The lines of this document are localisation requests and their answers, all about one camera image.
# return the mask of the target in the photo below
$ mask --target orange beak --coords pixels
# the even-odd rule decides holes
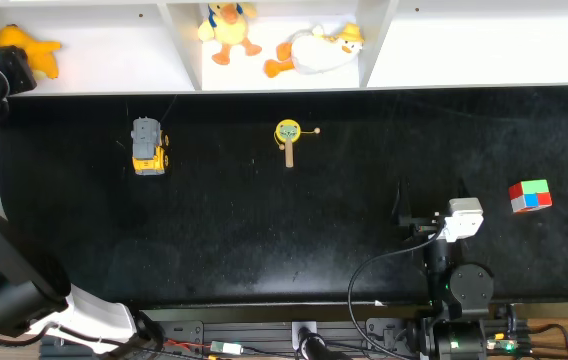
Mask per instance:
[[[239,14],[237,13],[237,9],[235,8],[234,4],[228,4],[222,8],[222,19],[229,24],[235,24],[237,22],[237,17]]]

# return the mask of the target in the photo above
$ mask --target black tabletop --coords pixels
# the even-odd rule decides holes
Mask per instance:
[[[11,99],[0,127],[9,220],[71,281],[146,305],[344,301],[369,257],[408,246],[391,212],[400,177],[415,215],[463,181],[485,222],[466,260],[496,300],[568,300],[568,87]],[[132,169],[132,121],[162,120],[172,170]],[[303,130],[295,167],[273,139]],[[512,214],[508,187],[546,179],[554,204]],[[427,299],[415,256],[371,266],[356,299]]]

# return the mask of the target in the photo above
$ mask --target yellow hat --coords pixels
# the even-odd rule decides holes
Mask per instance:
[[[364,42],[364,38],[360,35],[360,27],[352,23],[346,24],[344,31],[337,37],[346,41]]]

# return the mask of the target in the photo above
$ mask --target red cube face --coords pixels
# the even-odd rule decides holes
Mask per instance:
[[[518,197],[524,195],[524,190],[522,189],[522,183],[517,183],[508,189],[508,194],[511,200],[517,199]]]
[[[539,193],[537,194],[537,200],[540,206],[551,206],[553,205],[553,200],[551,200],[551,193]]]

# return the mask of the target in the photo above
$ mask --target toy truck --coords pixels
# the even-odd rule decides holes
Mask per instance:
[[[169,139],[160,122],[151,118],[133,121],[133,168],[137,175],[161,175],[168,170]]]

